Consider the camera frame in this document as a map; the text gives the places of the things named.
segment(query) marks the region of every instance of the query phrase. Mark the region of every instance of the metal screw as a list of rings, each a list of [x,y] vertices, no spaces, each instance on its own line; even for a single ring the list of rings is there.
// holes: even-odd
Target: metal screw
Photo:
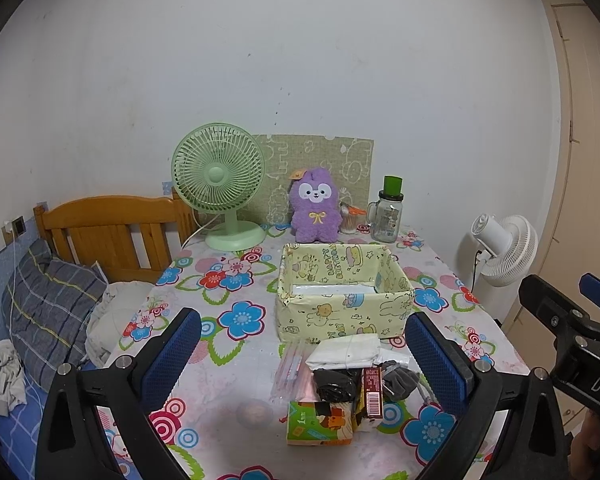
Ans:
[[[474,363],[475,369],[478,370],[479,372],[488,372],[489,370],[491,370],[491,363],[488,361],[485,361],[484,359],[478,359],[475,363]]]
[[[544,368],[535,368],[534,375],[541,381],[544,381],[549,377],[549,374]]]
[[[60,375],[66,375],[70,372],[71,368],[73,367],[69,363],[62,363],[60,366],[58,366],[58,373]]]
[[[128,368],[129,366],[131,366],[132,362],[133,359],[130,355],[120,355],[115,360],[115,366],[117,366],[118,368]]]

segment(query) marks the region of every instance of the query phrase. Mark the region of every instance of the fabric storage bin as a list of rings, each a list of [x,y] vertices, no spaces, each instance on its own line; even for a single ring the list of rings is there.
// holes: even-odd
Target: fabric storage bin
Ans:
[[[366,285],[375,291],[295,294],[294,285]],[[277,332],[283,342],[317,343],[363,332],[397,337],[413,297],[413,286],[384,245],[287,244],[275,300]]]

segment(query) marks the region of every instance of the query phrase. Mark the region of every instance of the white pillow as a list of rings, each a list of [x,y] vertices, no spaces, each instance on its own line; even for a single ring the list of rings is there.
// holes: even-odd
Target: white pillow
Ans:
[[[145,282],[117,282],[107,286],[86,327],[86,354],[98,368],[104,368],[132,315],[141,309],[152,288]]]

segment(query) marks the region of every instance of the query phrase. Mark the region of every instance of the green cap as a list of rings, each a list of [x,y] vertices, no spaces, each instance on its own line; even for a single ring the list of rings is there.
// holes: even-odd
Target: green cap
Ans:
[[[384,177],[384,194],[398,196],[402,190],[402,179],[399,176],[386,175]]]

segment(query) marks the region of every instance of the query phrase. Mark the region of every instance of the table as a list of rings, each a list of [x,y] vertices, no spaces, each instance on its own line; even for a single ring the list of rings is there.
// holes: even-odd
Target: table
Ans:
[[[194,238],[178,254],[120,338],[107,364],[135,355],[161,333],[183,307],[202,317],[202,338],[163,410],[150,415],[158,434],[192,479],[313,480],[414,478],[452,426],[416,390],[406,401],[384,404],[384,422],[357,432],[350,446],[286,445],[285,404],[269,401],[283,345],[275,330],[275,292],[282,246],[294,242],[289,226],[264,226],[267,237],[253,249],[219,253]],[[368,230],[340,234],[339,241],[370,243]],[[494,320],[433,249],[410,228],[390,247],[413,283],[413,310],[422,310],[472,359],[501,372],[528,374]],[[233,325],[246,308],[251,321]],[[406,351],[402,337],[384,340]],[[502,429],[497,413],[477,460],[488,460]],[[140,478],[108,409],[100,418],[113,452],[129,479]]]

